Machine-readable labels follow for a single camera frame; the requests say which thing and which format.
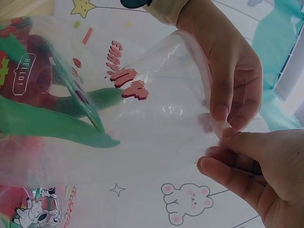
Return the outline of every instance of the sleeve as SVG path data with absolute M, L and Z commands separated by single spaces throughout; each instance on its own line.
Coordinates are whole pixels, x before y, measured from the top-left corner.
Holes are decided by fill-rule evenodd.
M 153 0 L 150 6 L 143 8 L 164 24 L 176 26 L 181 9 L 189 0 Z

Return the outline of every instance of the fingernail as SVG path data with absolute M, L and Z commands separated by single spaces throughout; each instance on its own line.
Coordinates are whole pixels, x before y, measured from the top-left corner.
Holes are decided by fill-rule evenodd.
M 223 137 L 231 137 L 231 136 L 235 135 L 236 133 L 238 133 L 238 130 L 233 129 L 233 128 L 226 128 L 223 131 Z
M 213 113 L 213 118 L 217 121 L 226 121 L 229 113 L 229 108 L 227 105 L 218 104 Z
M 203 160 L 203 157 L 201 157 L 201 158 L 198 160 L 198 162 L 197 162 L 197 167 L 198 167 L 199 171 L 200 171 L 202 174 L 204 174 L 204 170 L 203 170 L 203 168 L 202 168 L 202 160 Z

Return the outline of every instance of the wrist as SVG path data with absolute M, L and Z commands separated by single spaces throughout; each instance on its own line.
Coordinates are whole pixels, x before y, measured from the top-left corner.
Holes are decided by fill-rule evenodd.
M 191 33 L 189 30 L 196 21 L 205 24 L 204 21 L 210 21 L 216 10 L 211 0 L 189 0 L 180 11 L 176 27 Z

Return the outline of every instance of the transparent plastic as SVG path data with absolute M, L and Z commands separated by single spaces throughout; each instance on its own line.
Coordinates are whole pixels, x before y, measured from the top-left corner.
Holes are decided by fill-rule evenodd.
M 0 88 L 0 184 L 170 173 L 194 164 L 229 126 L 209 114 L 208 63 L 187 33 L 172 33 L 134 60 L 136 45 L 83 23 L 0 24 L 0 34 L 14 38 L 0 40 L 2 65 L 9 60 Z M 27 89 L 16 81 L 23 76 Z

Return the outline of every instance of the cartoon rabbit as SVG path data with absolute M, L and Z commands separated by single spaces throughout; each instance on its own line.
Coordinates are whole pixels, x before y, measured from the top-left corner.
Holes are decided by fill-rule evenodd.
M 172 184 L 162 185 L 166 210 L 172 225 L 180 226 L 184 222 L 184 216 L 198 216 L 206 208 L 213 206 L 213 200 L 208 197 L 210 190 L 207 186 L 195 184 L 183 184 L 176 189 Z

